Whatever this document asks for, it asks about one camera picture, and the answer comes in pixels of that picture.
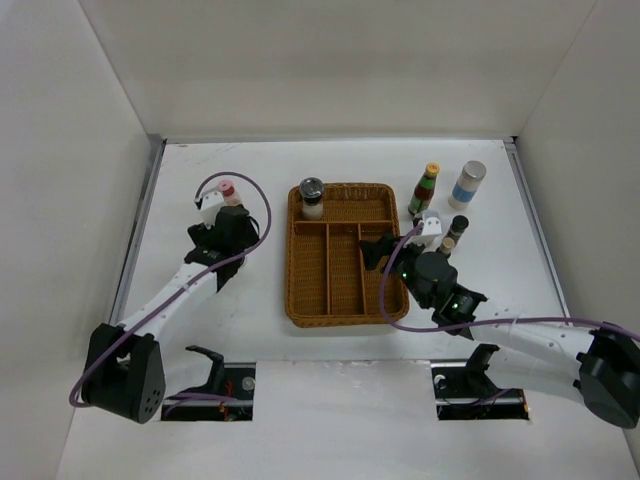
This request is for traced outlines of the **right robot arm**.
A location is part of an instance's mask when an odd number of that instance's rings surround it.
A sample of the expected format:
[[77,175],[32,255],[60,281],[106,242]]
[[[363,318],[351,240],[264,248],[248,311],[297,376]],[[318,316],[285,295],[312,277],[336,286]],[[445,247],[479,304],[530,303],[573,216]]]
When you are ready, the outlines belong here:
[[525,317],[500,308],[459,284],[444,254],[428,252],[408,236],[385,234],[360,241],[359,248],[366,269],[385,259],[382,275],[398,276],[419,307],[430,311],[433,324],[419,333],[477,343],[463,373],[471,393],[534,390],[574,401],[616,427],[638,426],[638,334],[609,322]]

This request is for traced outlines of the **green label sauce bottle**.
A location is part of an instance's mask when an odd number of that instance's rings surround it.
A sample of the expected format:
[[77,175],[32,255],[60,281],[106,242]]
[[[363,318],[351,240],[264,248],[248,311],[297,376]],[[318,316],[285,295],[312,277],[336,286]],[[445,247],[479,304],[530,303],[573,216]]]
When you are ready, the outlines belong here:
[[408,204],[410,215],[418,214],[429,208],[433,199],[440,166],[437,163],[428,163],[424,173],[417,182],[412,197]]

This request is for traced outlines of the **yellow label oil bottle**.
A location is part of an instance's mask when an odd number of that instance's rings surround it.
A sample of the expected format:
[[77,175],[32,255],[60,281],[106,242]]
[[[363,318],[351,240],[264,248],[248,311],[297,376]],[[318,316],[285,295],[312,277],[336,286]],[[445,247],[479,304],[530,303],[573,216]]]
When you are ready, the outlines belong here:
[[437,252],[449,258],[453,249],[456,247],[456,241],[450,237],[444,237],[441,244],[437,248]]

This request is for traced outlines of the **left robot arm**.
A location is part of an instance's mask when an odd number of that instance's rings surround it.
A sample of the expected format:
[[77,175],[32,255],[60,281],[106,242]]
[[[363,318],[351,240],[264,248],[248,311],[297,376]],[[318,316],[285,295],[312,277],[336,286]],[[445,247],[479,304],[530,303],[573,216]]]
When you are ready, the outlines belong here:
[[166,398],[221,393],[222,356],[193,341],[177,343],[191,315],[221,292],[265,234],[242,205],[220,207],[187,233],[193,247],[161,291],[118,324],[102,323],[92,332],[83,373],[69,394],[71,406],[145,424]]

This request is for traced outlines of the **clear lid salt grinder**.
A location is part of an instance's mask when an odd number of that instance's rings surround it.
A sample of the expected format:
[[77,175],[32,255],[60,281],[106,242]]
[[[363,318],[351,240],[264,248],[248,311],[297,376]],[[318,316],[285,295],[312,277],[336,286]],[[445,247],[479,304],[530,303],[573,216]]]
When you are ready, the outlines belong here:
[[300,182],[299,193],[302,199],[302,217],[309,221],[320,220],[324,212],[324,183],[316,177],[307,177]]

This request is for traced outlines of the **blue label salt shaker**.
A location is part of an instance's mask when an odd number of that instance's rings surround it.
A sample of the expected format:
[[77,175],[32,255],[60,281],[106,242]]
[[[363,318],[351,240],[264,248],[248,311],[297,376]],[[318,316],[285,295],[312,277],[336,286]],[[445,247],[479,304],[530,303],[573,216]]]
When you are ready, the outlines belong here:
[[487,173],[486,166],[476,160],[468,161],[461,170],[448,198],[455,210],[465,210],[473,200]]

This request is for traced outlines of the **black cap spice grinder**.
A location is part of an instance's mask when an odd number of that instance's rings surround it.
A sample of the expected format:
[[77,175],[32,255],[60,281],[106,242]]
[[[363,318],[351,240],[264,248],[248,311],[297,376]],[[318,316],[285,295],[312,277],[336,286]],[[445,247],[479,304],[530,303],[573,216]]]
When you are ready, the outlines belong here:
[[451,221],[447,237],[453,240],[454,245],[457,245],[468,227],[469,219],[464,215],[456,215]]

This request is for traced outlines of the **black top salt grinder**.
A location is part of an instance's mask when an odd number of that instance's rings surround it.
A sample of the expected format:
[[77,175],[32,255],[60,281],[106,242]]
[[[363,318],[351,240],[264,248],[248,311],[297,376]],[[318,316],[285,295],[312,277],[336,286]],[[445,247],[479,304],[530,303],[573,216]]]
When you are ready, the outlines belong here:
[[248,265],[248,257],[244,256],[242,259],[240,259],[238,261],[238,266],[237,266],[237,270],[241,271],[243,268],[245,268]]

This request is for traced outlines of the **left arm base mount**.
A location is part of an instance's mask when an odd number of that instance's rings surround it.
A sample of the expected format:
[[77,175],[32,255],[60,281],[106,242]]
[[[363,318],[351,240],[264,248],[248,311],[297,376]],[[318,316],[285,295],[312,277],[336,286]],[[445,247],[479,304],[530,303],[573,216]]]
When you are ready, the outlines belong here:
[[186,363],[176,375],[178,389],[167,395],[162,421],[252,421],[256,391],[255,363],[229,363],[218,352],[200,346],[186,348]]

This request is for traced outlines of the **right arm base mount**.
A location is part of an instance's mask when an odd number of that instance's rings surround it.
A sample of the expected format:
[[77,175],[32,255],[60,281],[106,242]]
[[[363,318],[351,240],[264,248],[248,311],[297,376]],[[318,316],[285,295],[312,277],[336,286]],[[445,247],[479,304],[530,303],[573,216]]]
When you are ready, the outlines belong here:
[[528,420],[524,392],[501,389],[489,379],[496,345],[481,344],[467,360],[436,361],[431,376],[440,421]]

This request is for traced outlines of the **pink cap spice jar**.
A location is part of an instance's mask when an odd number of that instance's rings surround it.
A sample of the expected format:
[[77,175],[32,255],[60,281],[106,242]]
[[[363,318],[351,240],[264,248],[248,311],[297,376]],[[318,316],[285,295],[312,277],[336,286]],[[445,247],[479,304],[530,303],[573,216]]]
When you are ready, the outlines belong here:
[[232,180],[221,180],[217,184],[218,191],[222,194],[226,206],[241,206],[243,201]]

